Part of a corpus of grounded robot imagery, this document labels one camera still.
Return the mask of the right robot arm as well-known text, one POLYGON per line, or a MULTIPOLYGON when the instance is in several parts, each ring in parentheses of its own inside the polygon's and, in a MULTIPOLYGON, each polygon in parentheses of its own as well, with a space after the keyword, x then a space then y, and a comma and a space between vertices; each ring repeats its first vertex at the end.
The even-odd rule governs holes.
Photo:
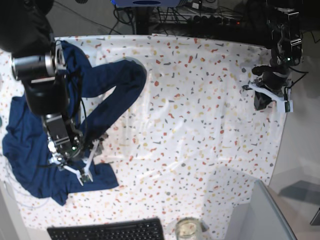
POLYGON ((67 63, 46 14, 36 0, 2 0, 0 48, 11 53, 12 74, 23 84, 30 111, 41 118, 52 154, 49 162, 66 168, 80 160, 88 167, 99 141, 88 142, 76 128, 78 109, 67 112, 67 63))

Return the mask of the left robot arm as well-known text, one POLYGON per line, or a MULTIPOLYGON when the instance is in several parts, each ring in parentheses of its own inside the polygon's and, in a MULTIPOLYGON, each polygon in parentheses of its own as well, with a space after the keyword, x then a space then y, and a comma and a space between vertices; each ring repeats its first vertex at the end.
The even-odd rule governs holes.
POLYGON ((302 0, 267 0, 266 24, 271 34, 270 65, 257 66, 252 73, 262 76, 262 83, 271 91, 279 91, 286 83, 292 67, 302 57, 300 11, 302 0))

